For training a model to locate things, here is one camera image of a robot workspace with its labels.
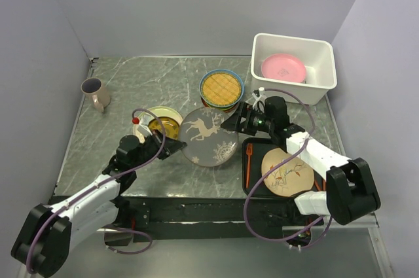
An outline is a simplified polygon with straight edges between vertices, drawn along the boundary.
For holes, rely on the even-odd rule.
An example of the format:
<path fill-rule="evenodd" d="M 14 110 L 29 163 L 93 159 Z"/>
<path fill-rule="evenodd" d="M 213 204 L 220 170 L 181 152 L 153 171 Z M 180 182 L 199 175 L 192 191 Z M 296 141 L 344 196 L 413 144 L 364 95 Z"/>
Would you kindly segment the yellow black patterned plate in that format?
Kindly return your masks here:
<path fill-rule="evenodd" d="M 157 119 L 153 119 L 149 122 L 148 128 L 150 130 L 158 130 L 160 132 L 162 132 L 162 129 L 164 129 L 167 137 L 177 140 L 179 137 L 179 124 L 177 121 L 173 118 L 165 116 L 162 116 L 159 119 L 161 124 Z"/>

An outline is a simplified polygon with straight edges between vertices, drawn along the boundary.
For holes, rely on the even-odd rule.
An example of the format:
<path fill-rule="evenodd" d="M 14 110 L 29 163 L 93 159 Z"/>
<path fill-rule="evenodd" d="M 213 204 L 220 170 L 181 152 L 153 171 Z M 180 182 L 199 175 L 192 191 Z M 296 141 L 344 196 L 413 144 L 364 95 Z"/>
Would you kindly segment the cream plate with branch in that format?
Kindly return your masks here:
<path fill-rule="evenodd" d="M 151 107 L 149 110 L 153 114 L 155 114 L 158 118 L 162 116 L 173 118 L 174 120 L 177 121 L 177 123 L 179 124 L 179 127 L 183 121 L 182 116 L 173 108 L 169 108 L 165 106 L 156 106 L 156 107 Z"/>

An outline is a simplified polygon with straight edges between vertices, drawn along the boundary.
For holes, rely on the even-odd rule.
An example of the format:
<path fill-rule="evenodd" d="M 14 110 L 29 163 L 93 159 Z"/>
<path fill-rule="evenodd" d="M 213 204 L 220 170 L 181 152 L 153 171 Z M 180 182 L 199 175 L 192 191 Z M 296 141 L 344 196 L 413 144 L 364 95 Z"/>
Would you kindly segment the grey reindeer plate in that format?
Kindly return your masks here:
<path fill-rule="evenodd" d="M 202 107 L 190 112 L 182 121 L 179 140 L 187 146 L 184 157 L 202 167 L 215 167 L 227 162 L 238 148 L 238 134 L 221 127 L 228 114 L 215 108 Z"/>

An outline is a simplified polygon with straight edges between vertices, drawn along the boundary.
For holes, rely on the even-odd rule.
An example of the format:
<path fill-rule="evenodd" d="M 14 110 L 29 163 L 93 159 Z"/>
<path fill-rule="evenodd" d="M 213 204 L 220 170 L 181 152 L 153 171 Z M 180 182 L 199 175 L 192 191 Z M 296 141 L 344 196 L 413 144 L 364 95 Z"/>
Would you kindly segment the pink plate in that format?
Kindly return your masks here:
<path fill-rule="evenodd" d="M 262 62 L 261 74 L 264 78 L 273 80 L 304 83 L 306 79 L 306 67 L 295 56 L 274 54 Z"/>

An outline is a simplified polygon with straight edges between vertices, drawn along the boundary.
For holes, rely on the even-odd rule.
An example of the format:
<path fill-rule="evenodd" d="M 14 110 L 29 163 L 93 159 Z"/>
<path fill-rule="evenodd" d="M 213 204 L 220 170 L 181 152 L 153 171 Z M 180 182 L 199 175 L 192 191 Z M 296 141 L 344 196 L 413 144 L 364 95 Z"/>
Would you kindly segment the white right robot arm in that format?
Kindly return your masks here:
<path fill-rule="evenodd" d="M 363 158 L 350 159 L 315 140 L 310 132 L 290 121 L 284 98 L 265 99 L 263 109 L 241 102 L 222 124 L 224 130 L 247 135 L 261 131 L 269 134 L 281 156 L 249 190 L 251 198 L 259 186 L 278 177 L 281 168 L 300 160 L 312 168 L 326 184 L 324 191 L 296 191 L 294 204 L 286 209 L 287 219 L 302 224 L 309 215 L 329 216 L 347 225 L 380 209 L 381 200 L 369 164 Z"/>

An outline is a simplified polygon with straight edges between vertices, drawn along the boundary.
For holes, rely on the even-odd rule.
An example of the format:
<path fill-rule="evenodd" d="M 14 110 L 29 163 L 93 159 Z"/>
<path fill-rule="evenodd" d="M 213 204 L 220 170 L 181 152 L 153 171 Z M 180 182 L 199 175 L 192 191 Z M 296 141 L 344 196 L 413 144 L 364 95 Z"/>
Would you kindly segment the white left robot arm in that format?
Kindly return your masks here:
<path fill-rule="evenodd" d="M 31 209 L 11 256 L 28 273 L 51 277 L 81 241 L 104 226 L 121 227 L 129 221 L 130 210 L 123 206 L 121 195 L 136 180 L 136 170 L 186 146 L 158 130 L 144 142 L 135 135 L 124 136 L 107 167 L 88 186 L 61 202 Z"/>

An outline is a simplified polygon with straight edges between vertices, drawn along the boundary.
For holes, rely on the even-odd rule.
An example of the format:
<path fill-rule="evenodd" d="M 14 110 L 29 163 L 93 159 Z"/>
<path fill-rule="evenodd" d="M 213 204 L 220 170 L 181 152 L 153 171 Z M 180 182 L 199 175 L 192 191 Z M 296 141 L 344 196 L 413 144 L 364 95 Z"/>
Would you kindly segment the stack of coloured plates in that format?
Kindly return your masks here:
<path fill-rule="evenodd" d="M 233 111 L 238 106 L 238 104 L 236 103 L 234 105 L 230 105 L 230 106 L 226 106 L 226 107 L 216 107 L 214 105 L 210 105 L 209 103 L 207 103 L 203 97 L 201 97 L 201 102 L 205 107 L 218 109 L 218 110 L 224 111 L 226 113 L 229 113 L 230 111 Z"/>

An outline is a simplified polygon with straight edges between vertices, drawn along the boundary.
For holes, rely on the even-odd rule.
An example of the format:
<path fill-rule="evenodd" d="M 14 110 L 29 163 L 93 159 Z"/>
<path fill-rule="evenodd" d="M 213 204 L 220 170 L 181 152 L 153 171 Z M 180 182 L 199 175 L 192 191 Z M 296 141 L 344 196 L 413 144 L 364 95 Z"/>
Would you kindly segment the white plastic bin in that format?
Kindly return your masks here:
<path fill-rule="evenodd" d="M 333 47 L 327 41 L 258 33 L 251 55 L 251 89 L 275 89 L 297 96 L 306 105 L 317 104 L 337 86 Z"/>

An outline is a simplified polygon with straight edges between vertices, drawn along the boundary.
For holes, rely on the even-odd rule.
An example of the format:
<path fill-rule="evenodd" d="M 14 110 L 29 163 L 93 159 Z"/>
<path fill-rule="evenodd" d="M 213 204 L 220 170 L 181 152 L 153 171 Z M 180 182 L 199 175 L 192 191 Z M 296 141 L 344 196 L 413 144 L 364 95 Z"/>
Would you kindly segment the orange plastic fork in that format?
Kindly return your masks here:
<path fill-rule="evenodd" d="M 246 156 L 247 156 L 247 164 L 246 164 L 246 188 L 249 187 L 249 180 L 250 180 L 250 172 L 251 172 L 251 156 L 253 154 L 253 144 L 249 143 L 246 147 Z"/>

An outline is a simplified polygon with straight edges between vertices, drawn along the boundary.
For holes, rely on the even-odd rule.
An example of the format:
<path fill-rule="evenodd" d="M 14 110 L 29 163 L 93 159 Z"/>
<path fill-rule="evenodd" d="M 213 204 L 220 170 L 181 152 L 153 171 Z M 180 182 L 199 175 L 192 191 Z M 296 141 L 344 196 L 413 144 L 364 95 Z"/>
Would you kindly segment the blue plate with bamboo mat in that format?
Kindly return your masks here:
<path fill-rule="evenodd" d="M 244 95 L 244 88 L 243 80 L 227 69 L 215 69 L 206 73 L 199 84 L 200 96 L 216 107 L 238 103 Z"/>

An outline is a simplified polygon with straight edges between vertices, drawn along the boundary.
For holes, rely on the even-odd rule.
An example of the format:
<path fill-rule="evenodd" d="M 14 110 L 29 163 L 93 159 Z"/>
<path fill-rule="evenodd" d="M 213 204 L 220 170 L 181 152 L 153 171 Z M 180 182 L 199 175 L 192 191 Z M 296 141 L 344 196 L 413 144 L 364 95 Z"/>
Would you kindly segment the black tray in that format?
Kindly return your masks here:
<path fill-rule="evenodd" d="M 249 180 L 249 187 L 246 188 L 246 164 L 247 164 L 247 156 L 246 156 L 246 147 L 249 143 L 253 144 L 253 154 L 251 156 L 251 172 L 250 172 L 250 180 Z M 285 152 L 284 147 L 279 147 L 275 145 L 270 139 L 265 138 L 256 138 L 250 137 L 245 139 L 242 144 L 242 188 L 243 191 L 247 194 L 251 191 L 251 189 L 255 186 L 257 181 L 263 176 L 261 175 L 261 164 L 265 154 L 275 148 L 281 148 Z M 321 177 L 316 171 L 314 171 L 314 180 L 316 177 Z M 272 193 L 265 185 L 264 181 L 257 187 L 253 195 L 258 198 L 295 198 L 301 195 L 304 192 L 301 192 L 295 196 L 291 197 L 283 197 L 277 196 Z"/>

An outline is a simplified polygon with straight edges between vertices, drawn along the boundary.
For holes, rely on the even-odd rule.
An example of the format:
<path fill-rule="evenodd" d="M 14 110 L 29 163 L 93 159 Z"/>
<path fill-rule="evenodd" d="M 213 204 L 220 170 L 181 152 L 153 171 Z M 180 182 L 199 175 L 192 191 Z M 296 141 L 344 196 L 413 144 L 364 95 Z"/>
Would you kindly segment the pink mug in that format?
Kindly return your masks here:
<path fill-rule="evenodd" d="M 105 84 L 99 79 L 90 77 L 81 84 L 83 94 L 90 98 L 94 108 L 103 113 L 111 102 L 111 96 Z"/>

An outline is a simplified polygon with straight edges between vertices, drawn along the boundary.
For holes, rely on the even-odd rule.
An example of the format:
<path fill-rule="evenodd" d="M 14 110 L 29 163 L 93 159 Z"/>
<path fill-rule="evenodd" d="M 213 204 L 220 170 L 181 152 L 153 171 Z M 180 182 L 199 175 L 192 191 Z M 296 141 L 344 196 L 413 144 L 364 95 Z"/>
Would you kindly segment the beige bird plate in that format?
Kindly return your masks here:
<path fill-rule="evenodd" d="M 265 175 L 277 164 L 291 155 L 281 148 L 268 151 L 261 164 L 261 175 Z M 314 185 L 314 170 L 298 157 L 273 171 L 265 180 L 266 187 L 275 195 L 283 197 L 295 196 L 309 191 Z"/>

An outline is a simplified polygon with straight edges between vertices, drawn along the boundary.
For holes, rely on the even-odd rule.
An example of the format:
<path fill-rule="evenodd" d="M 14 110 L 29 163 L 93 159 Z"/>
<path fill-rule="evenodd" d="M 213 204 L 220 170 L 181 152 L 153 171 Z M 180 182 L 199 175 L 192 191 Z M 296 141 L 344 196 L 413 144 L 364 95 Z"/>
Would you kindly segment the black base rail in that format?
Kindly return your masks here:
<path fill-rule="evenodd" d="M 286 226 L 306 226 L 317 215 L 302 215 L 291 200 L 243 198 L 122 197 L 114 225 L 145 232 L 154 240 L 224 239 L 258 234 L 278 239 Z"/>

